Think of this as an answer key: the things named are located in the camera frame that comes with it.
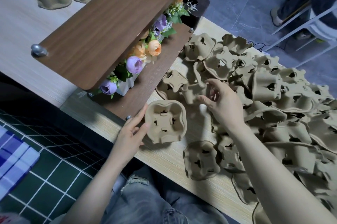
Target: metal knob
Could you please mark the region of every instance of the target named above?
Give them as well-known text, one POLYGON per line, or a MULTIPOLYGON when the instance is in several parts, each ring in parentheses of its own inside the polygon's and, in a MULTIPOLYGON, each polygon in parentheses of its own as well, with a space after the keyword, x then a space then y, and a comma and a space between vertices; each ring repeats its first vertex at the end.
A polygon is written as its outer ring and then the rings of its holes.
POLYGON ((30 48, 32 49, 32 53, 37 56, 46 56, 48 54, 47 49, 41 47, 39 44, 32 44, 30 48))

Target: hand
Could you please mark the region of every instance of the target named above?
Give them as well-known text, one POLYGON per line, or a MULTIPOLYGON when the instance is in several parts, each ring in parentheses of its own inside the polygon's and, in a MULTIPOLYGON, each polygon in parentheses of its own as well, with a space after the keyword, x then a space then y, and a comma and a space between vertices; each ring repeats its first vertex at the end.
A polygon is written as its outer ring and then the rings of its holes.
POLYGON ((143 119, 147 107, 148 105, 145 104, 135 117, 125 122, 112 148, 109 159, 113 159, 112 162, 114 162, 114 164, 116 164, 116 162, 119 163, 121 168, 124 168, 135 156, 139 146, 144 145, 142 140, 150 124, 144 123, 140 128, 136 127, 136 125, 143 119))
POLYGON ((198 100, 205 104, 215 119, 226 129, 234 131, 244 125, 242 103, 229 85, 218 79, 207 79, 211 85, 209 98, 199 95, 198 100))

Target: light wood tabletop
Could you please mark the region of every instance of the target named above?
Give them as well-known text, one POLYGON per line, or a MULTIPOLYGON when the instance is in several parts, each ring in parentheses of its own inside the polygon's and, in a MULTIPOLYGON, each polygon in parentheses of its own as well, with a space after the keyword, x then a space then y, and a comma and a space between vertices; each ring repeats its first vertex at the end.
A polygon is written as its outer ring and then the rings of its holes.
MULTIPOLYGON (((72 2, 64 9, 49 11, 37 6, 36 0, 0 0, 0 71, 19 82, 40 97, 59 107, 88 128, 109 141, 114 141, 124 121, 88 97, 79 97, 81 89, 59 76, 30 55, 30 46, 41 42, 58 26, 71 17, 84 4, 72 2)), ((221 40, 227 33, 207 20, 201 21, 195 34, 208 33, 221 40)), ((250 49, 254 54, 261 54, 250 49)), ((177 58, 171 67, 186 75, 188 67, 177 58)), ((156 91, 148 103, 160 100, 156 91)), ((182 141, 171 144, 152 145, 145 138, 145 146, 136 158, 162 173, 188 191, 204 199, 238 222, 252 223, 255 205, 245 205, 237 196, 231 182, 231 174, 222 171, 214 178, 193 181, 186 176, 183 150, 193 141, 208 140, 216 143, 211 133, 210 115, 204 105, 186 106, 187 133, 182 141)))

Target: person's left hand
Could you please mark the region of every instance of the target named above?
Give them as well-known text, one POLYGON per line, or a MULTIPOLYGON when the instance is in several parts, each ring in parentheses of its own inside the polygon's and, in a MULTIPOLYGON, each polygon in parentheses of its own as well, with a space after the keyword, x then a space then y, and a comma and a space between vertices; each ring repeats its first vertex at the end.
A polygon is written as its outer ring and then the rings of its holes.
POLYGON ((126 164, 135 156, 139 146, 144 145, 142 142, 146 135, 150 124, 144 123, 140 128, 136 127, 143 119, 148 105, 138 112, 135 117, 130 118, 119 132, 119 135, 115 141, 109 158, 113 158, 113 162, 121 164, 121 168, 124 168, 126 164))

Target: brown wooden board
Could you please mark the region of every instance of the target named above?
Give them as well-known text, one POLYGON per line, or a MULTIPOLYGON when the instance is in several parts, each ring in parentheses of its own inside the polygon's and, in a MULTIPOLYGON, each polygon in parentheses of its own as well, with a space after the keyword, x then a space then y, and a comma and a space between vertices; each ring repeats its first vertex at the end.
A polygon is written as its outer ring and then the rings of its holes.
POLYGON ((129 115, 134 117, 147 102, 191 36, 187 25, 174 24, 173 27, 177 33, 163 40, 162 52, 157 61, 145 65, 135 80, 134 87, 130 88, 125 96, 115 94, 111 99, 110 95, 98 94, 91 99, 124 120, 129 115))
POLYGON ((125 58, 173 0, 91 0, 40 45, 41 63, 84 90, 100 83, 125 58))

